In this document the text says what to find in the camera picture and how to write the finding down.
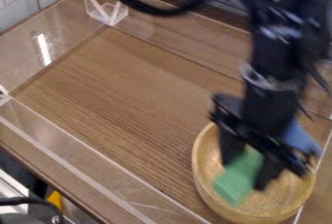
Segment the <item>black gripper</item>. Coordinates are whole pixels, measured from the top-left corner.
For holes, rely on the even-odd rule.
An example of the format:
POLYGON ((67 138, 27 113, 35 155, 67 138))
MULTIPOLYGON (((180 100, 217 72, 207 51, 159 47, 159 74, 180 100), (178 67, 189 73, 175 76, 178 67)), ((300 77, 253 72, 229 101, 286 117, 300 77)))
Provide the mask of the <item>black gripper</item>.
POLYGON ((229 165, 253 147, 263 156, 254 189, 263 191, 284 170, 296 176, 310 171, 321 147, 290 112, 290 91, 267 91, 247 83, 243 99, 215 93, 210 119, 219 127, 222 164, 229 165))

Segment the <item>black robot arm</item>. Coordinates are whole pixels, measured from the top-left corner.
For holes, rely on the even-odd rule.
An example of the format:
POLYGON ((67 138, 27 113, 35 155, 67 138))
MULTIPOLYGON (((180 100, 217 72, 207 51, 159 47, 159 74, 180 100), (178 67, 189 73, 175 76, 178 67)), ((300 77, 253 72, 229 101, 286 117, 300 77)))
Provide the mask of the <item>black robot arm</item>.
POLYGON ((304 176, 310 159, 320 155, 297 112, 309 78, 324 81, 314 66, 329 52, 332 0, 239 1, 249 11, 253 41, 250 62, 241 70, 245 94, 241 99, 213 95, 211 120, 222 129, 225 165, 246 146, 263 155, 254 173, 254 188, 262 190, 285 170, 304 176))

